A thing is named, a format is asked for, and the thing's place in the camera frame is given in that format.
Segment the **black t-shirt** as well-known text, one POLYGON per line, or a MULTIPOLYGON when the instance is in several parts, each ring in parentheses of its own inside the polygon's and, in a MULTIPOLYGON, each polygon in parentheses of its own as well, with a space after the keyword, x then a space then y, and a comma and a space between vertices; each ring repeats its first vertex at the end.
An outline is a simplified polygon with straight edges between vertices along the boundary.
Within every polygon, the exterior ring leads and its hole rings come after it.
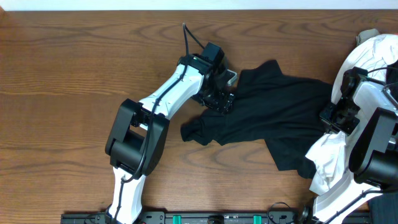
POLYGON ((296 170, 312 179, 316 167, 305 155, 325 132, 319 114, 331 91, 331 84, 285 75, 269 60, 241 72, 231 112, 205 110, 182 125, 181 137, 203 146, 262 139, 279 171, 296 170))

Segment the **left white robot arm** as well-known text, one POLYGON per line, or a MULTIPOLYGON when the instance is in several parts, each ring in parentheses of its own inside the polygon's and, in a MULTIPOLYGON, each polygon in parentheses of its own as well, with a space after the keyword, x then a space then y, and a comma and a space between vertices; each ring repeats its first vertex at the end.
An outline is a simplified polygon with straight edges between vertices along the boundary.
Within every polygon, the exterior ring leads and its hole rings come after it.
POLYGON ((122 102, 105 146, 115 177, 107 223, 137 220, 146 177, 162 157, 170 120, 180 107, 192 98, 209 109, 228 112, 233 94, 227 88, 236 77, 224 55, 188 54, 179 59, 171 77, 151 95, 122 102))

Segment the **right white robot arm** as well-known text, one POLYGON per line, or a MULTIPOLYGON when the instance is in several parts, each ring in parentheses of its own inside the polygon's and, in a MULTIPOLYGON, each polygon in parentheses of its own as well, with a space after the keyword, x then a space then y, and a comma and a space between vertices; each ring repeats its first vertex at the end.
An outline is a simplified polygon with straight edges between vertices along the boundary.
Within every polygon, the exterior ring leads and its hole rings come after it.
POLYGON ((330 131, 359 136, 349 152, 348 170, 328 192, 306 207, 301 223, 342 223, 370 198, 397 192, 397 101, 392 84, 353 67, 343 74, 341 96, 320 113, 330 131))

